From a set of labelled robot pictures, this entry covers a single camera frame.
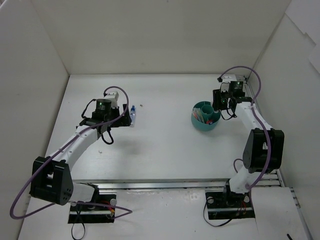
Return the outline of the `small clear blue bottle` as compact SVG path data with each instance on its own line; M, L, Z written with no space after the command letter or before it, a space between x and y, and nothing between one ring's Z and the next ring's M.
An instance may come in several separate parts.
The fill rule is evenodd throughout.
M130 127L134 127L135 120L136 120L136 107L134 105L132 105L130 112L129 112L129 115L130 115L130 119L131 119Z

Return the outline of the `teal round desk organizer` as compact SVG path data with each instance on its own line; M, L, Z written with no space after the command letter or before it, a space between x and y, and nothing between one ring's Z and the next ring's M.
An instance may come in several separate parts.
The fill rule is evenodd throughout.
M218 124L221 113L215 111L210 101L196 103L191 111L191 123L199 131L212 131Z

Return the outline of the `orange yellow highlighter pack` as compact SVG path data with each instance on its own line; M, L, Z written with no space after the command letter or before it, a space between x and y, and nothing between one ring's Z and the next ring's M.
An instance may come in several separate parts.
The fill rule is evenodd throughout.
M202 115L202 112L201 112L201 109L200 108L196 108L194 107L192 109L192 114L193 116L201 123L205 123L205 120L203 118L203 115Z

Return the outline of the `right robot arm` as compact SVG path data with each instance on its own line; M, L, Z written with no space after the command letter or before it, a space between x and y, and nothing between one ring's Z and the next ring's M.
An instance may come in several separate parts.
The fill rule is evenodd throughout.
M281 167L285 134L274 129L261 116L254 99L246 96L244 82L231 80L221 82L214 89L212 107L215 111L231 111L232 118L237 117L248 130L243 154L243 166L236 175L228 180L229 189L221 193L221 200L227 206L233 206L240 196L248 193L264 176Z

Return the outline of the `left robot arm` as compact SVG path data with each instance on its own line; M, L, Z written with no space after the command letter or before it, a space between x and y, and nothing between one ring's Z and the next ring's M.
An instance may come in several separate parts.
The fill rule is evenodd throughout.
M90 117L82 116L75 133L57 151L48 157L38 157L32 166L35 176L31 181L30 195L50 203L65 205L82 202L89 210L100 204L99 188L94 184L75 183L71 170L83 153L105 132L131 124L127 105L120 113L117 97L105 96L95 100Z

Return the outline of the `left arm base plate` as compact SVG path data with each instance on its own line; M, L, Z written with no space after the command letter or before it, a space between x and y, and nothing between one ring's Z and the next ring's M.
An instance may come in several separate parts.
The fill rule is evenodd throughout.
M68 224L114 223L114 207L76 204L69 208Z

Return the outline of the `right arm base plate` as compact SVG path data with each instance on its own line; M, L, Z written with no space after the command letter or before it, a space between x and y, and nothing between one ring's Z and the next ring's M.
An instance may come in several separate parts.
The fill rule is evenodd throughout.
M206 191L204 215L209 220L254 219L256 217L250 194Z

